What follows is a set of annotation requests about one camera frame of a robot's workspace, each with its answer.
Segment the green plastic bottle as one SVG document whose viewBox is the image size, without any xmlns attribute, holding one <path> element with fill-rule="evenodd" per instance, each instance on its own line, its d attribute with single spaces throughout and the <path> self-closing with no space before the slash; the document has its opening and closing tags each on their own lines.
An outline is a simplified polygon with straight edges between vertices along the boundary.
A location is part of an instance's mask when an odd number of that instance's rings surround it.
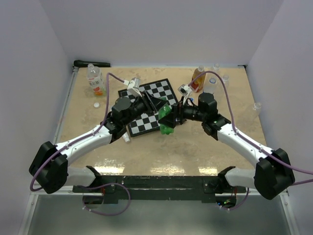
<svg viewBox="0 0 313 235">
<path fill-rule="evenodd" d="M 171 105 L 164 105 L 158 112 L 158 122 L 162 135 L 174 133 L 174 122 L 177 117 L 176 110 Z"/>
</svg>

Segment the orange label tea bottle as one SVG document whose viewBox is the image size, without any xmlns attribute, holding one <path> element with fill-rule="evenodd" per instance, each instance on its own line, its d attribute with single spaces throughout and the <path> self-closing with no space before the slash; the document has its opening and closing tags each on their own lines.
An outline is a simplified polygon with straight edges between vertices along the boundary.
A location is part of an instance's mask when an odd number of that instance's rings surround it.
<svg viewBox="0 0 313 235">
<path fill-rule="evenodd" d="M 106 86 L 100 68 L 90 63 L 87 69 L 87 80 L 94 94 L 98 96 L 105 95 Z"/>
</svg>

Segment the clear crushed plastic bottle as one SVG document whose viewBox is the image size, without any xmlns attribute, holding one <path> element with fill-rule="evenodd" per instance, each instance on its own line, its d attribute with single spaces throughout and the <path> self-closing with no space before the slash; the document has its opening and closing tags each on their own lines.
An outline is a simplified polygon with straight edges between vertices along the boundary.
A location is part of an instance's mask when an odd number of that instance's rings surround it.
<svg viewBox="0 0 313 235">
<path fill-rule="evenodd" d="M 261 102 L 256 102 L 247 107 L 247 117 L 248 120 L 254 121 L 260 114 L 262 108 Z"/>
</svg>

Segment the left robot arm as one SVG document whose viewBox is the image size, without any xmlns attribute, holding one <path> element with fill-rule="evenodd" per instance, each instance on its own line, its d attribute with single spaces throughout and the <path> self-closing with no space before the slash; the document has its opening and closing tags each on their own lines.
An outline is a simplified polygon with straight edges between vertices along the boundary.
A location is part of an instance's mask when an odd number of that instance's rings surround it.
<svg viewBox="0 0 313 235">
<path fill-rule="evenodd" d="M 36 191 L 34 183 L 51 194 L 63 186 L 81 186 L 90 192 L 101 188 L 98 172 L 90 166 L 74 168 L 71 164 L 87 153 L 113 143 L 126 132 L 126 126 L 142 114 L 155 114 L 167 100 L 142 92 L 135 101 L 120 97 L 106 112 L 104 120 L 90 131 L 58 144 L 47 141 L 40 146 L 29 173 L 32 175 L 30 190 Z"/>
</svg>

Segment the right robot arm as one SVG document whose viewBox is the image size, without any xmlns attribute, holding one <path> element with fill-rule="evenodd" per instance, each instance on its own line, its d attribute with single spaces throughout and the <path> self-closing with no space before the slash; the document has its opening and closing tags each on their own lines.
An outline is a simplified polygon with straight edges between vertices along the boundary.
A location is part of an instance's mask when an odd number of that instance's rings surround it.
<svg viewBox="0 0 313 235">
<path fill-rule="evenodd" d="M 234 187 L 256 189 L 264 198 L 271 200 L 295 182 L 293 170 L 288 166 L 290 160 L 281 148 L 273 150 L 253 140 L 234 124 L 218 113 L 217 102 L 210 93 L 202 93 L 197 105 L 182 101 L 171 106 L 159 124 L 175 128 L 176 120 L 201 122 L 204 132 L 243 156 L 253 166 L 253 170 L 230 166 L 218 174 L 218 187 L 230 192 Z"/>
</svg>

